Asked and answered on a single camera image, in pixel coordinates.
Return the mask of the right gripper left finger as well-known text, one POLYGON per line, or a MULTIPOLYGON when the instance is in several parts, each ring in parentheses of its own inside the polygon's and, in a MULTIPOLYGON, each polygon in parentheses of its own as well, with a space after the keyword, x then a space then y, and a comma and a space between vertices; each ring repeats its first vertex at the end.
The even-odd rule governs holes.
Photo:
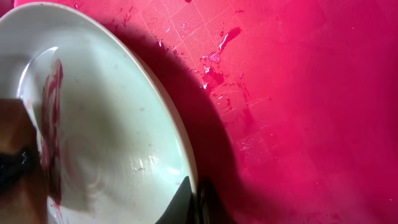
POLYGON ((186 176, 165 212, 155 224, 195 224, 195 211, 190 179, 186 176))

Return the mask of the white plate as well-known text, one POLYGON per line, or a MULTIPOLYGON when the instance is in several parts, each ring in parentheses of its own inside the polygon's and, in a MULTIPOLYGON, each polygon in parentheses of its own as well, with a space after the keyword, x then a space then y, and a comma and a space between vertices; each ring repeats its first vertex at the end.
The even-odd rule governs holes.
POLYGON ((156 223, 197 168, 153 71, 92 18, 33 2, 1 17, 1 96, 24 103, 52 195, 49 223, 156 223))

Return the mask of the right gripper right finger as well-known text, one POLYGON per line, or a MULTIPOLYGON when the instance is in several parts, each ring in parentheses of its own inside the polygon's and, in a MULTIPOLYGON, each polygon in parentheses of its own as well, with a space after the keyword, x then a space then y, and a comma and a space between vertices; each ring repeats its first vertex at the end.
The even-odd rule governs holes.
POLYGON ((198 211, 200 224, 236 224, 209 179, 199 184, 198 211))

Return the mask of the green yellow sponge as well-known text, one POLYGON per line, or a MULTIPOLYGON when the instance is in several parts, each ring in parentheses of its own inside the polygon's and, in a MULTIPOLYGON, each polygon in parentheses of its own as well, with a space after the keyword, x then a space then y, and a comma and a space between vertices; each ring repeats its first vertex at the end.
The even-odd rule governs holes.
POLYGON ((1 99, 1 223, 48 223, 37 131, 20 99, 1 99))

